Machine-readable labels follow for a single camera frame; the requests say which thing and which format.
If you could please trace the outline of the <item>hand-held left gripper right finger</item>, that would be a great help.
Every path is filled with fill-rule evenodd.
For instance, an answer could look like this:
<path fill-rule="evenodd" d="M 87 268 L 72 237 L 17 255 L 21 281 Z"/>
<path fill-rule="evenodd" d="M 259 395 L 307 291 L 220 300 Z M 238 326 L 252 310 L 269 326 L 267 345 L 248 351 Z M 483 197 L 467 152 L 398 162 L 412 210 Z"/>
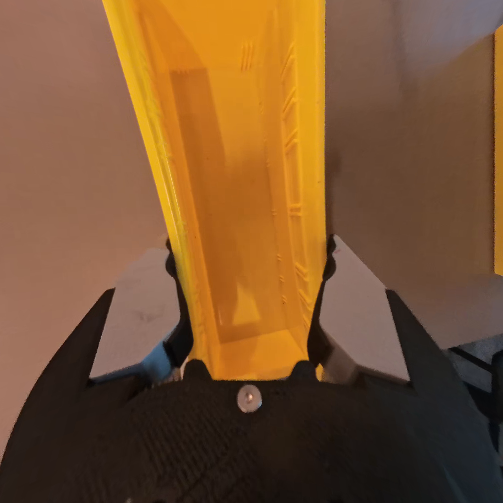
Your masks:
<path fill-rule="evenodd" d="M 410 381 L 384 284 L 337 235 L 327 257 L 307 341 L 321 379 L 352 384 L 361 374 Z"/>

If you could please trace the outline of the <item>yellow plastic bin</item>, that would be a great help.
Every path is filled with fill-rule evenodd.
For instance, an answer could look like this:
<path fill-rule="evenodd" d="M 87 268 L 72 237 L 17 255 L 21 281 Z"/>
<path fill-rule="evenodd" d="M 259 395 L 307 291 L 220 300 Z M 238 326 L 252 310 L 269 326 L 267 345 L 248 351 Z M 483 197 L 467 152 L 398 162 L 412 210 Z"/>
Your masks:
<path fill-rule="evenodd" d="M 325 1 L 103 1 L 215 379 L 308 359 L 326 260 Z"/>
<path fill-rule="evenodd" d="M 494 272 L 502 276 L 502 26 L 494 33 Z"/>

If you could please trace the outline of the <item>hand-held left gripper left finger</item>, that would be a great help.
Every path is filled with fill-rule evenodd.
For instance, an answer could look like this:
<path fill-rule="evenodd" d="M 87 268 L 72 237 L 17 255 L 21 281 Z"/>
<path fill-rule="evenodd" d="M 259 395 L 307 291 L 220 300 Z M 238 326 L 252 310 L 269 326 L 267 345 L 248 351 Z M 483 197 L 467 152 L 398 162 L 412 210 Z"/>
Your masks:
<path fill-rule="evenodd" d="M 193 347 L 188 305 L 169 241 L 150 248 L 117 280 L 90 372 L 94 383 L 140 376 L 179 380 Z"/>

